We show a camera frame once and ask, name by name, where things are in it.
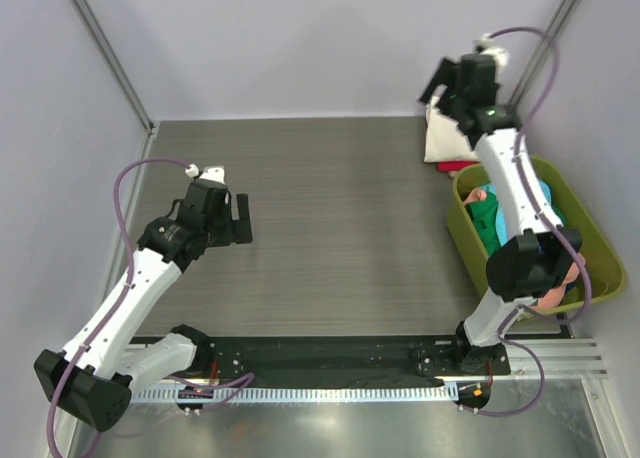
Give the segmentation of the aluminium frame post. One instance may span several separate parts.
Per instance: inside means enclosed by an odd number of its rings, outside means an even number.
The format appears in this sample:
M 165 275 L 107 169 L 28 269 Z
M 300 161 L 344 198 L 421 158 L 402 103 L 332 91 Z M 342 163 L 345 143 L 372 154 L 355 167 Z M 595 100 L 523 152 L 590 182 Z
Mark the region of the aluminium frame post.
M 546 34 L 549 39 L 558 42 L 581 2 L 582 0 L 560 0 L 546 27 Z M 510 103 L 512 105 L 518 106 L 522 103 L 524 97 L 542 72 L 550 55 L 550 46 L 545 40 L 542 40 L 527 61 L 524 71 L 511 94 Z
M 93 11 L 88 0 L 69 0 L 78 14 L 83 26 L 86 28 L 91 40 L 98 49 L 109 72 L 112 74 L 117 86 L 122 92 L 132 112 L 142 125 L 145 132 L 150 135 L 154 129 L 154 122 L 146 111 L 142 101 L 135 91 L 124 67 L 118 59 L 110 40 L 101 26 L 101 23 Z

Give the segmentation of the olive green plastic basket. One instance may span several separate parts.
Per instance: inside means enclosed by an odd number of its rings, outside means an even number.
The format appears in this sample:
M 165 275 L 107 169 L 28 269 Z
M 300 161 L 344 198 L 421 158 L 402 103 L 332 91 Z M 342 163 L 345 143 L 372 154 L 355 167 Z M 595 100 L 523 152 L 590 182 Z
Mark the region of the olive green plastic basket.
M 586 259 L 586 270 L 591 282 L 591 303 L 595 305 L 616 297 L 624 289 L 627 275 L 614 249 L 564 176 L 542 158 L 533 156 L 531 162 L 537 177 L 550 186 L 552 204 L 563 213 L 567 226 L 576 228 L 581 233 L 583 243 L 580 253 Z M 485 274 L 488 254 L 463 201 L 472 189 L 488 182 L 488 175 L 480 164 L 459 171 L 452 181 L 453 198 L 446 220 L 448 231 L 478 298 L 482 298 L 488 288 Z

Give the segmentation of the left aluminium frame post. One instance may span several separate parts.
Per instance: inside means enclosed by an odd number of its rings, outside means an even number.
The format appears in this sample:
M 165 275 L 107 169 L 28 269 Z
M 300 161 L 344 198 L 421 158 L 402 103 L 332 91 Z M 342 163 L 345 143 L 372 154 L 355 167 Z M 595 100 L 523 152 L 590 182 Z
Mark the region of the left aluminium frame post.
M 135 91 L 124 67 L 118 59 L 110 40 L 101 26 L 101 23 L 93 11 L 88 0 L 69 0 L 78 14 L 83 26 L 86 28 L 91 40 L 98 49 L 109 72 L 112 74 L 117 86 L 122 92 L 132 112 L 142 125 L 145 132 L 150 135 L 154 129 L 154 122 L 146 111 L 142 101 Z

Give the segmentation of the pink t shirt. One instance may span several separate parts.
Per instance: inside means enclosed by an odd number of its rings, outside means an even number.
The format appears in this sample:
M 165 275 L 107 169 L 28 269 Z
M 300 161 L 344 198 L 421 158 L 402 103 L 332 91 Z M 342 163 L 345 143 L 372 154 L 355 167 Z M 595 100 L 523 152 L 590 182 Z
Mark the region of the pink t shirt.
M 474 188 L 467 198 L 463 201 L 464 206 L 473 201 L 484 200 L 488 193 L 480 187 Z M 537 312 L 548 311 L 552 308 L 555 308 L 561 304 L 565 295 L 568 291 L 575 287 L 575 282 L 577 281 L 580 275 L 579 267 L 575 262 L 573 262 L 559 287 L 552 288 L 547 294 L 539 298 L 535 305 L 532 305 L 531 308 Z

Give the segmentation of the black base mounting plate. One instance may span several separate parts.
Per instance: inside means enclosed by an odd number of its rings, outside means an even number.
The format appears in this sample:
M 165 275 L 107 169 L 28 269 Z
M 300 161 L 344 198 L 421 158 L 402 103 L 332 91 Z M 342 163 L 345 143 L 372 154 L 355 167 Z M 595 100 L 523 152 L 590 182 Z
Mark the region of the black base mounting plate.
M 183 376 L 264 388 L 431 386 L 439 378 L 507 376 L 506 349 L 465 350 L 452 335 L 210 337 Z

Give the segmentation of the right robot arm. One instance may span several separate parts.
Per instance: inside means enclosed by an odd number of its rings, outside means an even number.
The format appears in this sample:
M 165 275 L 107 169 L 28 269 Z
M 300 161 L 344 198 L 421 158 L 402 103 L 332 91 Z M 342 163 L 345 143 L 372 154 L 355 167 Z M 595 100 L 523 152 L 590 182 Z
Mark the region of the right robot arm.
M 497 101 L 497 71 L 497 58 L 486 52 L 443 58 L 419 98 L 427 104 L 444 89 L 436 108 L 477 153 L 505 217 L 507 242 L 485 267 L 488 289 L 458 325 L 447 354 L 465 374 L 483 372 L 497 358 L 506 330 L 561 285 L 579 264 L 582 245 L 580 232 L 563 226 L 540 188 L 517 112 Z

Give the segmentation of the cream white t shirt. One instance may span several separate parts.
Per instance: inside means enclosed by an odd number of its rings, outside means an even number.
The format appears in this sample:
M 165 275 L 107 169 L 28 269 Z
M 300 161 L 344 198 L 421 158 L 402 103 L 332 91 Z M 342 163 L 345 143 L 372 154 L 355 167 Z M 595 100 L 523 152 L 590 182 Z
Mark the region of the cream white t shirt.
M 471 149 L 467 138 L 458 130 L 456 122 L 437 109 L 438 101 L 439 96 L 432 97 L 425 111 L 424 162 L 478 162 L 477 154 Z

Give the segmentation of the light blue t shirt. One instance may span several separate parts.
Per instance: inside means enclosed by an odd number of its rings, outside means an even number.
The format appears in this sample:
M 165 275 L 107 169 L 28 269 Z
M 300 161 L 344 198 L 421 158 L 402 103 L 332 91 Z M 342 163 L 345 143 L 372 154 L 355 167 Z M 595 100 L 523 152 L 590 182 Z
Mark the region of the light blue t shirt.
M 564 214 L 560 211 L 559 208 L 557 208 L 553 204 L 551 188 L 543 180 L 540 180 L 539 184 L 540 184 L 542 192 L 543 192 L 543 194 L 545 196 L 546 201 L 552 206 L 553 211 L 555 212 L 557 217 L 561 220 L 562 224 L 565 225 L 566 224 L 566 219 L 565 219 Z M 506 220 L 505 220 L 505 215 L 504 215 L 503 208 L 502 208 L 501 204 L 499 203 L 499 201 L 497 200 L 497 192 L 496 192 L 495 186 L 493 184 L 491 184 L 491 183 L 487 183 L 487 184 L 482 186 L 482 189 L 484 191 L 486 191 L 490 197 L 494 198 L 495 202 L 497 203 L 494 227 L 495 227 L 495 232 L 496 232 L 496 238 L 498 240 L 498 245 L 493 250 L 487 250 L 487 252 L 489 254 L 493 254 L 497 249 L 502 247 L 508 241 Z

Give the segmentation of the folded red t shirt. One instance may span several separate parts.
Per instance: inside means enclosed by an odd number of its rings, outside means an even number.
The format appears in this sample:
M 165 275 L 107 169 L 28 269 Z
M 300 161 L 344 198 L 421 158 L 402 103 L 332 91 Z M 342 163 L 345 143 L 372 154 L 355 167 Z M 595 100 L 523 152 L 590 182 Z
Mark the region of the folded red t shirt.
M 442 173 L 454 173 L 457 174 L 458 172 L 460 172 L 461 170 L 469 167 L 469 166 L 473 166 L 476 165 L 477 162 L 476 161 L 443 161 L 443 162 L 438 162 L 436 164 L 436 169 L 439 172 Z

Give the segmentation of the right aluminium frame post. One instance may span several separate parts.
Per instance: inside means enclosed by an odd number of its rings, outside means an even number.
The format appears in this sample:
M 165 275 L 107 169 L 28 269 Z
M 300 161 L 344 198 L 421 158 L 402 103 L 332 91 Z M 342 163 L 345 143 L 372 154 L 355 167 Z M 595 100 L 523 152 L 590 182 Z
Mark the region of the right aluminium frame post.
M 546 27 L 546 34 L 549 39 L 558 42 L 581 2 L 582 0 L 560 0 Z M 524 71 L 511 94 L 510 103 L 512 105 L 518 106 L 522 103 L 524 97 L 542 72 L 550 55 L 550 46 L 545 40 L 542 40 L 527 61 Z

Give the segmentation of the green t shirt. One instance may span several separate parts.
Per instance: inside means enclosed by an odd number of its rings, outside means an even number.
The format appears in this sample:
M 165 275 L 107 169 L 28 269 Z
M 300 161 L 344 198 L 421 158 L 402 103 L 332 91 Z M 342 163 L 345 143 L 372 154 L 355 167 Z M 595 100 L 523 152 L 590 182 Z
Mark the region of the green t shirt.
M 496 197 L 488 194 L 484 200 L 467 203 L 465 208 L 481 243 L 487 254 L 491 256 L 501 247 L 496 228 L 499 208 Z

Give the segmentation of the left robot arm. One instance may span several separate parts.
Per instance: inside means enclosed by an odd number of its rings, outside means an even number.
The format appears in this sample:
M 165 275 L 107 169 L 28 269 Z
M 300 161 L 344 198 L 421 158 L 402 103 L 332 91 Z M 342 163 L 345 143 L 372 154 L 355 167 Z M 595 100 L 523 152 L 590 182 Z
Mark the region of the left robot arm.
M 248 197 L 231 194 L 221 167 L 208 167 L 175 201 L 175 217 L 144 229 L 128 269 L 100 308 L 61 351 L 34 363 L 47 399 L 98 432 L 111 429 L 131 398 L 176 373 L 198 378 L 213 358 L 210 338 L 187 325 L 172 328 L 145 351 L 125 350 L 161 296 L 211 247 L 253 240 Z

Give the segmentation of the aluminium rail profile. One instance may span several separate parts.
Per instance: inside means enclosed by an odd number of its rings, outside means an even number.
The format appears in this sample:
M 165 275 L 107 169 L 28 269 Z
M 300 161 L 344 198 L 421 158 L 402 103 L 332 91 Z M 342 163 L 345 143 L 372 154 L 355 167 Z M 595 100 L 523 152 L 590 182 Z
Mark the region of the aluminium rail profile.
M 511 372 L 502 378 L 549 378 L 602 375 L 605 366 L 594 341 L 588 339 L 523 339 L 519 347 L 505 347 Z

